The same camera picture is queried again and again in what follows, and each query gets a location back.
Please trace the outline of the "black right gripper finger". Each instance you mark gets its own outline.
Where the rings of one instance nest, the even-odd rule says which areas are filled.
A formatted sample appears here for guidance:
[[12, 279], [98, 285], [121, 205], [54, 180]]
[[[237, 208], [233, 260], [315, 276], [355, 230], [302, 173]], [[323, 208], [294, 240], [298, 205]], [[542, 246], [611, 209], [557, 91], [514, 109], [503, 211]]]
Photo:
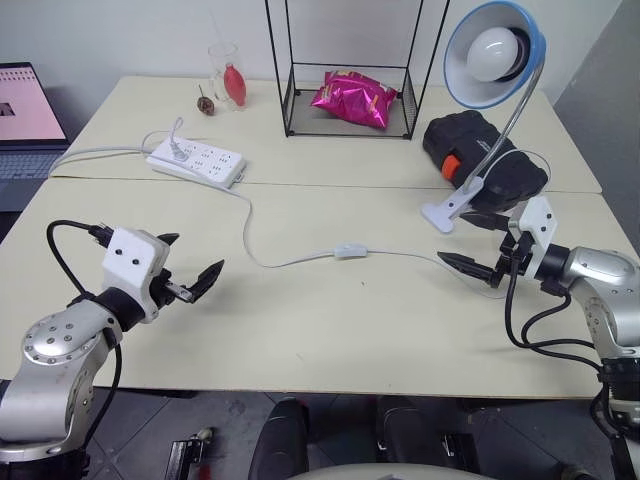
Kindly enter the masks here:
[[485, 230], [509, 231], [509, 218], [501, 214], [493, 212], [465, 212], [460, 215], [460, 218]]
[[484, 283], [499, 283], [500, 277], [495, 269], [477, 263], [473, 258], [452, 252], [437, 252], [437, 256], [454, 270], [481, 280]]

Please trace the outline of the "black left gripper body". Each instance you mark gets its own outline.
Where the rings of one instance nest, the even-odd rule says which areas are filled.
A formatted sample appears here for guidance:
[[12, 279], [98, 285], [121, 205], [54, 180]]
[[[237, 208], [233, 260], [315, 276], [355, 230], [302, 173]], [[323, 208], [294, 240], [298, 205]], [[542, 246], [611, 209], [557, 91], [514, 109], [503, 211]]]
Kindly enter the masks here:
[[178, 285], [171, 280], [172, 273], [167, 269], [162, 269], [155, 276], [149, 286], [152, 300], [158, 309], [162, 309], [175, 300], [184, 303], [193, 303], [194, 294], [184, 285]]

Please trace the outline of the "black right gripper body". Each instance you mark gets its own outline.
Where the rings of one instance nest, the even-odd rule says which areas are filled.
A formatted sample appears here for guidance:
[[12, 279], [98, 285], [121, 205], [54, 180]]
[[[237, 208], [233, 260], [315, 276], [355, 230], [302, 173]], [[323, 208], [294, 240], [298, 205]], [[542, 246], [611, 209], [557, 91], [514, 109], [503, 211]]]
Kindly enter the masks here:
[[533, 236], [524, 232], [516, 239], [511, 233], [506, 233], [500, 244], [500, 256], [490, 275], [490, 286], [497, 289], [505, 275], [511, 276], [514, 272], [513, 265], [518, 263], [515, 270], [517, 275], [524, 275], [526, 267], [531, 259]]

